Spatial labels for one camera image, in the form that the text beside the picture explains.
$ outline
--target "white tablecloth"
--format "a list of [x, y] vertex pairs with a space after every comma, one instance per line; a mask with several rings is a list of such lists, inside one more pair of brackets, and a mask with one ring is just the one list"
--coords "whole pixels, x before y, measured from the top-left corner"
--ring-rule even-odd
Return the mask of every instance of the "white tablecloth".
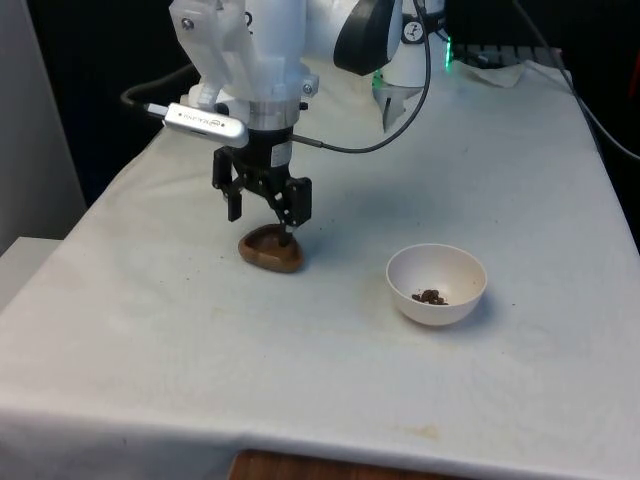
[[[366, 144], [366, 84], [324, 76], [298, 129]], [[314, 181], [294, 276], [236, 245], [215, 146], [163, 132], [0, 317], [0, 477], [224, 478], [261, 448], [474, 478], [640, 478], [640, 261], [575, 100], [434, 78], [372, 155], [295, 147]], [[384, 269], [447, 243], [490, 287], [447, 329], [394, 311]]]

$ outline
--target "black background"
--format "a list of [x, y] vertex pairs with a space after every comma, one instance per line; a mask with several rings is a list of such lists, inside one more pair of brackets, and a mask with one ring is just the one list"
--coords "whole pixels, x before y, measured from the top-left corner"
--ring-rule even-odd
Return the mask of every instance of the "black background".
[[[159, 123], [126, 111], [118, 101], [120, 93], [188, 61], [173, 32], [170, 3], [29, 0], [89, 203], [160, 128]], [[640, 102], [628, 98], [640, 47], [640, 2], [522, 3], [549, 42], [563, 49], [581, 96], [612, 133], [640, 151]], [[536, 45], [508, 0], [449, 0], [447, 16], [449, 33], [458, 43]], [[171, 93], [165, 96], [168, 100]], [[636, 206], [640, 204], [636, 187], [640, 183], [640, 163], [624, 158], [606, 142], [602, 142], [602, 149], [636, 240], [640, 240], [640, 210]]]

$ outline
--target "white wall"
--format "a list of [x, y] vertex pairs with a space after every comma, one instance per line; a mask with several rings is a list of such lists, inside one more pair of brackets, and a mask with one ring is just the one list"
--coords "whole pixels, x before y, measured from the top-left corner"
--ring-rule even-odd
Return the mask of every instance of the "white wall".
[[63, 238], [85, 209], [23, 0], [0, 0], [0, 255], [18, 236]]

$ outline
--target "wooden floor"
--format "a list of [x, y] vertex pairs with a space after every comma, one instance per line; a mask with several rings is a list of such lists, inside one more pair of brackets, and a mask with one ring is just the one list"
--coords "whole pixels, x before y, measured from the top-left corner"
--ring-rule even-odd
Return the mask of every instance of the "wooden floor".
[[267, 452], [243, 452], [229, 480], [455, 480], [453, 477], [404, 472], [351, 463]]

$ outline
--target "green light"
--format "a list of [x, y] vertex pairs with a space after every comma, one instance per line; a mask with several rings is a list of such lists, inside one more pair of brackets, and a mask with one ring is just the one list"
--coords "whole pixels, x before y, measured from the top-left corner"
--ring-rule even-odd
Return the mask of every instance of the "green light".
[[451, 71], [451, 64], [453, 63], [453, 49], [451, 48], [452, 40], [451, 37], [447, 39], [447, 54], [444, 59], [444, 68], [447, 72]]

